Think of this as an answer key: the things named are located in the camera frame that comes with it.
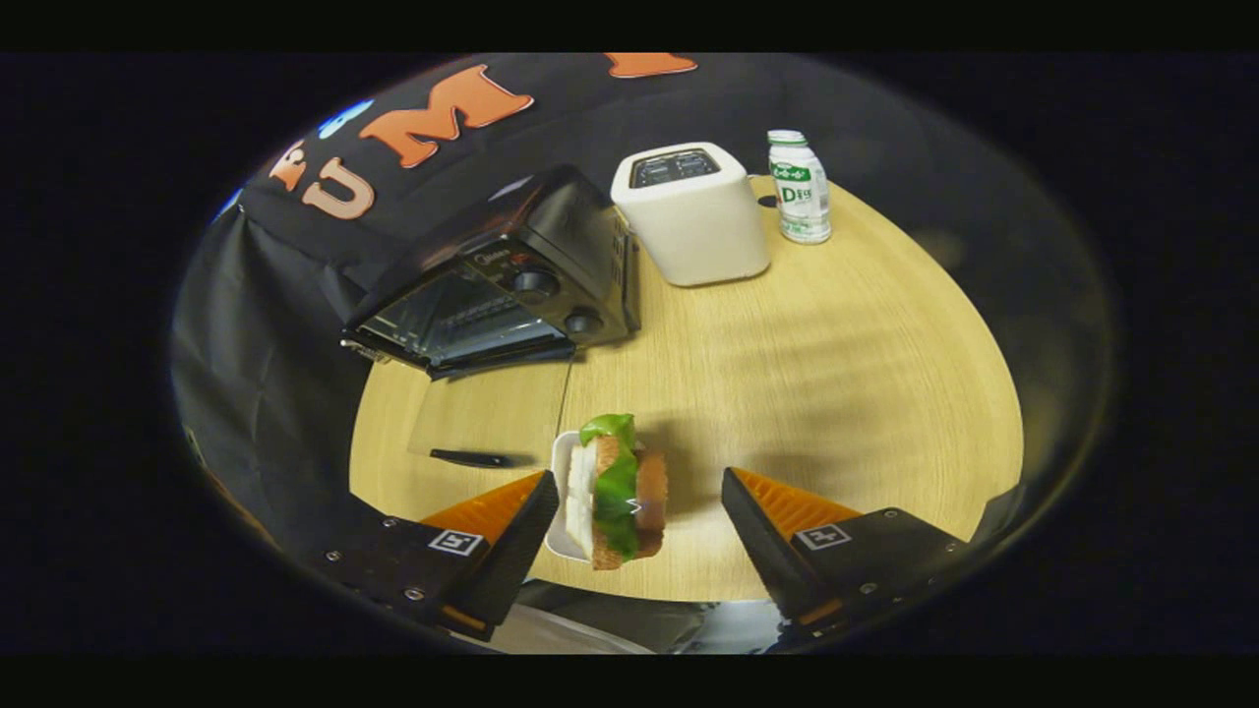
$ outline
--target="toaster oven knob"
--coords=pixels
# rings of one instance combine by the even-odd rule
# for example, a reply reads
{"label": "toaster oven knob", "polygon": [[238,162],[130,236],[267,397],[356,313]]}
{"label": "toaster oven knob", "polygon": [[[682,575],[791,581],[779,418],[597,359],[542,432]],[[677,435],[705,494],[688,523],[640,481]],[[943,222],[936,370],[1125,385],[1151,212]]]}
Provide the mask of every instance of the toaster oven knob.
{"label": "toaster oven knob", "polygon": [[540,305],[559,292],[559,281],[544,271],[525,271],[511,281],[511,290],[525,305]]}
{"label": "toaster oven knob", "polygon": [[603,329],[603,320],[592,312],[573,312],[564,320],[564,328],[574,340],[594,336]]}

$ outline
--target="green lettuce leaf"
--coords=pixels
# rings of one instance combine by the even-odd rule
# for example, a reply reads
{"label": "green lettuce leaf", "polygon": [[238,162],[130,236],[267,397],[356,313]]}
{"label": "green lettuce leaf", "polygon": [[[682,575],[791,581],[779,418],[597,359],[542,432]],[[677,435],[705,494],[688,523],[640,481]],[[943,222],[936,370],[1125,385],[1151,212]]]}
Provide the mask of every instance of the green lettuce leaf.
{"label": "green lettuce leaf", "polygon": [[580,430],[582,445],[601,435],[617,438],[617,460],[594,481],[594,525],[608,538],[608,547],[632,561],[638,554],[637,506],[630,500],[638,489],[638,459],[633,454],[633,414],[599,416]]}

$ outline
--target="wooden table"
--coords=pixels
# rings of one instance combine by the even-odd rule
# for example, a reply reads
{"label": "wooden table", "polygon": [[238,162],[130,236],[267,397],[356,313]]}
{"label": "wooden table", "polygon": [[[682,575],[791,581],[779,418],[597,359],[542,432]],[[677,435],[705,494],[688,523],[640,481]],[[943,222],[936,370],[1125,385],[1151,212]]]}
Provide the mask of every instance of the wooden table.
{"label": "wooden table", "polygon": [[[773,194],[771,178],[752,184]],[[969,539],[1022,464],[1019,399],[991,333],[930,256],[847,191],[831,185],[823,244],[787,241],[777,217],[762,212],[772,262],[752,280],[674,287],[643,251],[643,329],[621,345],[453,383],[375,365],[351,491],[419,519],[548,466],[559,432],[631,412],[669,457],[663,549],[596,573],[544,545],[531,576],[653,600],[767,597],[720,504],[726,466],[859,511],[900,506]],[[536,462],[462,467],[428,457],[432,447]]]}

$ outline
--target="toaster oven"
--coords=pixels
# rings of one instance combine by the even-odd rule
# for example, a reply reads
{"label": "toaster oven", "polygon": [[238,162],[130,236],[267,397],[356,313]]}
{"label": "toaster oven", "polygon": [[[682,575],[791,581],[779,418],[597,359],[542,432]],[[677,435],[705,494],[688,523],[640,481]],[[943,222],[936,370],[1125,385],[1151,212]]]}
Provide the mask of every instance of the toaster oven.
{"label": "toaster oven", "polygon": [[611,199],[556,166],[421,237],[350,316],[341,344],[434,380],[568,359],[640,328],[637,251]]}

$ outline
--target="toaster control panel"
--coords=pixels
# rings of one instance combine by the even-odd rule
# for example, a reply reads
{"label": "toaster control panel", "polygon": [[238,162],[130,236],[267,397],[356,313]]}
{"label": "toaster control panel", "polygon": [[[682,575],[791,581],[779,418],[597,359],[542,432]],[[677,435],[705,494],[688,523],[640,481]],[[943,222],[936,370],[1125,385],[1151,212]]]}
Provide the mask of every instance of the toaster control panel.
{"label": "toaster control panel", "polygon": [[631,189],[642,189],[720,171],[708,152],[700,149],[681,150],[655,157],[643,157],[631,170]]}

